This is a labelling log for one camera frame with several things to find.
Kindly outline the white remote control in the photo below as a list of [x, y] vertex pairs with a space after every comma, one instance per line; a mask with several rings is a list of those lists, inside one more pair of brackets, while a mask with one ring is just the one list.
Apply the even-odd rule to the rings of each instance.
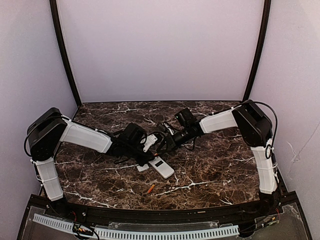
[[171, 177], [175, 171], [161, 157], [157, 156], [148, 162], [164, 179]]

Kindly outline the white battery cover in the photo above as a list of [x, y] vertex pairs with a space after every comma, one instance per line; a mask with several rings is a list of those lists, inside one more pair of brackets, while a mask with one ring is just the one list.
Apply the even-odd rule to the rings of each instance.
[[137, 165], [136, 168], [139, 172], [143, 172], [149, 169], [149, 165], [148, 164], [145, 164], [143, 166]]

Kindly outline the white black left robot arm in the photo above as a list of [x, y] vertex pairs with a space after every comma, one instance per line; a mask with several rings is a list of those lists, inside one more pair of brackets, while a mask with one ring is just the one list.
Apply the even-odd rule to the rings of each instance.
[[75, 144], [116, 158], [135, 159], [142, 167], [154, 159], [149, 149], [157, 141], [158, 137], [147, 134], [135, 123], [109, 133], [75, 122], [52, 107], [28, 127], [23, 147], [35, 165], [48, 199], [54, 202], [64, 197], [54, 164], [60, 143]]

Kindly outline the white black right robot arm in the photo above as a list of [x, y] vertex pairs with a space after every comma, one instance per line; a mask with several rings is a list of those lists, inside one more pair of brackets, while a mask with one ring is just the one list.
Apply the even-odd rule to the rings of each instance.
[[271, 195], [278, 188], [274, 137], [277, 125], [259, 108], [260, 102], [247, 100], [241, 104], [197, 119], [185, 108], [175, 115], [183, 127], [166, 135], [157, 148], [162, 154], [176, 150], [191, 139], [228, 128], [238, 128], [244, 142], [253, 152], [259, 176], [259, 191]]

